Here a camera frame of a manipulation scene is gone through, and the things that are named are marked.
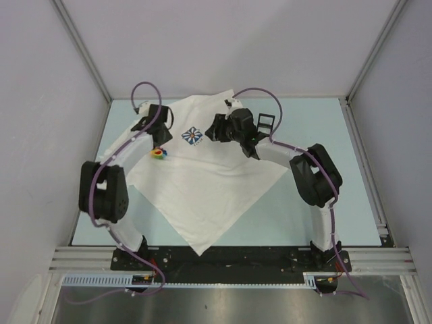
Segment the rainbow plush flower brooch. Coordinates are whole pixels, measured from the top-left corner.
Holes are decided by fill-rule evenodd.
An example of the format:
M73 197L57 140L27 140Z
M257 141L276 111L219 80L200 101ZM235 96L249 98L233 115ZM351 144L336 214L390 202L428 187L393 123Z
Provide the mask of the rainbow plush flower brooch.
M158 160L163 160L167 156L167 151L163 148L155 148L151 151L151 157Z

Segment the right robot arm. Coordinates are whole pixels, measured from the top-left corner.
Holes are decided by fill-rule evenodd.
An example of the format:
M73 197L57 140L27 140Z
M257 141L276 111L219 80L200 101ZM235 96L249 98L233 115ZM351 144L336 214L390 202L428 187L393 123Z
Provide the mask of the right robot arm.
M217 113L205 135L213 142L237 142L246 157L270 161L292 172L300 197L319 208L320 215L313 218L311 240L318 250L311 254L311 262L316 269L326 271L335 264L332 250L340 250L334 206L343 179L323 145L314 144L304 150L275 141L274 125L273 115L261 113L256 124L249 109L237 108L228 114Z

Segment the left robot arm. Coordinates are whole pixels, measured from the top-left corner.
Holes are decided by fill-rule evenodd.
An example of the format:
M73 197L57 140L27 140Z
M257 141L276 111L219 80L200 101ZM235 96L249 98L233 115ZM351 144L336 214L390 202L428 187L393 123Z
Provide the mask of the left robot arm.
M174 116L170 107L143 103L140 119L126 130L113 148L96 162L81 166L78 206L95 227L106 228L117 246L127 251L126 262L133 269L145 268L149 253L144 236L127 216L129 196L127 174L147 154L169 142Z

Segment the white t-shirt with daisy print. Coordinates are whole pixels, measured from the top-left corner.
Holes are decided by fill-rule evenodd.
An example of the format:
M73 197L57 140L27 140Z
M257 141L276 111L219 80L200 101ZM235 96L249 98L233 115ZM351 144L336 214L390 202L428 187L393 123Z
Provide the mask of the white t-shirt with daisy print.
M197 255L213 245L287 171L269 161L248 158L235 142L213 142L205 131L215 114L226 114L232 90L194 95L170 104L173 138L167 156L145 151L126 184L137 189L185 239Z

